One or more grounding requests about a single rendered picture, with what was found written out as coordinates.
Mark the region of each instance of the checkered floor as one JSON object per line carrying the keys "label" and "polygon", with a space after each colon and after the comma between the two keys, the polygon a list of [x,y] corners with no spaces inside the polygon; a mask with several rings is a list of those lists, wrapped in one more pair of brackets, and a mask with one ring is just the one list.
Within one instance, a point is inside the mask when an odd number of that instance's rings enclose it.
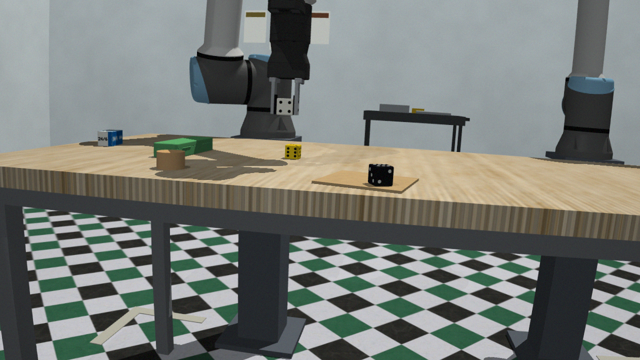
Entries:
{"label": "checkered floor", "polygon": [[[103,345],[89,342],[130,308],[153,308],[150,224],[24,216],[40,360],[166,359],[149,315]],[[176,349],[190,353],[172,359],[272,359],[213,347],[237,313],[237,232],[172,225],[171,239],[173,310],[207,318],[174,320]],[[513,358],[505,333],[528,330],[540,263],[302,236],[292,236],[289,258],[288,315],[307,319],[294,360]],[[640,356],[639,279],[640,263],[599,262],[583,342],[594,358]]]}

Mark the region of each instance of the gray wall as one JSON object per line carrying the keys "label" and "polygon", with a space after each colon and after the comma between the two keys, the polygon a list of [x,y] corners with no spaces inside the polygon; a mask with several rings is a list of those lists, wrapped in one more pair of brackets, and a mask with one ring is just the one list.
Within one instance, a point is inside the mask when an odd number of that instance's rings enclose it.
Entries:
{"label": "gray wall", "polygon": [[[577,3],[318,0],[315,10],[331,11],[330,44],[310,46],[296,132],[306,142],[361,145],[364,110],[407,104],[469,117],[465,152],[544,157],[562,134]],[[244,0],[243,9],[266,5]],[[246,106],[191,98],[189,58],[204,39],[205,7],[206,0],[52,1],[51,145],[94,140],[107,128],[125,136],[239,134]],[[29,24],[42,27],[42,9],[26,14]],[[639,13],[637,0],[611,1],[604,63],[604,76],[616,82],[614,158],[630,164],[640,164]],[[10,12],[0,16],[20,21]],[[45,63],[34,57],[46,55],[47,34],[16,28],[16,39],[0,36],[2,61],[19,64],[9,81],[3,70],[2,86],[13,91],[1,104],[10,128],[22,131],[2,134],[2,152],[48,145],[33,138],[49,124],[46,113],[35,112],[46,94],[33,82],[44,83]],[[245,56],[269,54],[268,43],[244,44],[242,32],[240,39]],[[19,91],[24,83],[28,92]],[[33,123],[25,127],[25,120]],[[447,151],[451,128],[373,122],[371,145]]]}

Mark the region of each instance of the wooden cylinder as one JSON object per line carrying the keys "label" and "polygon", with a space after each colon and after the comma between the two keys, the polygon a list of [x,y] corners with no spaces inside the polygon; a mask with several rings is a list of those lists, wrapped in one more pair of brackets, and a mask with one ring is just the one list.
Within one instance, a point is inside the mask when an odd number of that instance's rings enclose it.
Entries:
{"label": "wooden cylinder", "polygon": [[184,168],[184,150],[156,151],[156,168],[158,170],[181,170]]}

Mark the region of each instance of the green box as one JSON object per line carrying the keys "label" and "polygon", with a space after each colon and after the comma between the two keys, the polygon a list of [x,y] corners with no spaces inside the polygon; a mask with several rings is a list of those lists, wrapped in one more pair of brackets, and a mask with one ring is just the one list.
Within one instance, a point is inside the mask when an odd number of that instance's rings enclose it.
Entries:
{"label": "green box", "polygon": [[210,136],[188,136],[185,139],[196,140],[194,154],[213,150],[213,138]]}
{"label": "green box", "polygon": [[154,157],[158,150],[184,150],[184,155],[193,155],[196,149],[196,140],[179,138],[166,140],[163,142],[154,142]]}

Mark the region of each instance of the blue and white box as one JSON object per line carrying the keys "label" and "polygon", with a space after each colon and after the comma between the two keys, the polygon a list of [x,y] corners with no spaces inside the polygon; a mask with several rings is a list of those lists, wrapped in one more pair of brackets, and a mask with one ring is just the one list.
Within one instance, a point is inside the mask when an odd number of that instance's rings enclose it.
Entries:
{"label": "blue and white box", "polygon": [[118,133],[114,130],[98,131],[98,146],[118,145]]}
{"label": "blue and white box", "polygon": [[116,142],[116,145],[122,145],[122,130],[106,129],[105,131],[115,131],[118,135],[118,141]]}

